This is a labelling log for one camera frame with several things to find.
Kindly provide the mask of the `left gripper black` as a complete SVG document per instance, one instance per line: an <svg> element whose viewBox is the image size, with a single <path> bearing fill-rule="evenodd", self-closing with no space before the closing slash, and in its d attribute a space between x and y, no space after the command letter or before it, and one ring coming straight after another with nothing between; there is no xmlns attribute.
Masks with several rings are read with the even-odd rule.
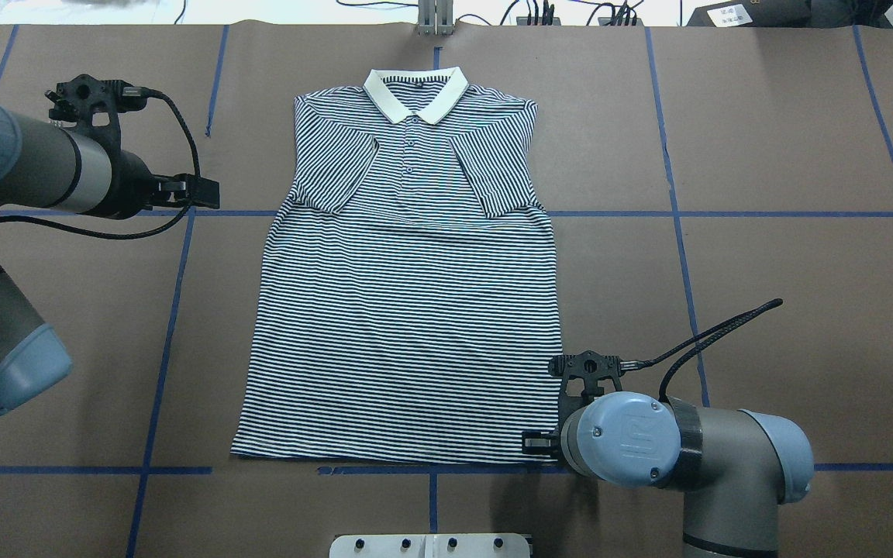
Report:
<svg viewBox="0 0 893 558"><path fill-rule="evenodd" d="M117 219L128 219L150 205L221 209L220 183L207 177L157 177L135 154L121 152L116 181Z"/></svg>

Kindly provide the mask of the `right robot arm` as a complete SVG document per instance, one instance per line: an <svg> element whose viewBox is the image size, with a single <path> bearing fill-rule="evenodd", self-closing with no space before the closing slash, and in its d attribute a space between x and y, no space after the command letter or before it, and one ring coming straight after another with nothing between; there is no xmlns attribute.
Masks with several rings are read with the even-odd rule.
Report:
<svg viewBox="0 0 893 558"><path fill-rule="evenodd" d="M815 476L811 442L787 418L631 391L525 431L521 446L618 487L681 492L684 557L778 556L779 508L807 497Z"/></svg>

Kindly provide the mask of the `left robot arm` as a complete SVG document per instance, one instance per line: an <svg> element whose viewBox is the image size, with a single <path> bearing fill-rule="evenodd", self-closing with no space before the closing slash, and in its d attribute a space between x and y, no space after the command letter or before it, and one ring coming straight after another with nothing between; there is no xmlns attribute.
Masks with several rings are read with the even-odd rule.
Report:
<svg viewBox="0 0 893 558"><path fill-rule="evenodd" d="M50 115L0 105L0 416L71 373L63 338L11 264L21 250L45 257L61 233L110 243L176 226L198 206L219 208L219 184L201 169L195 135L164 91L87 77L47 92ZM191 169L159 174L122 145L120 116L155 100L183 132Z"/></svg>

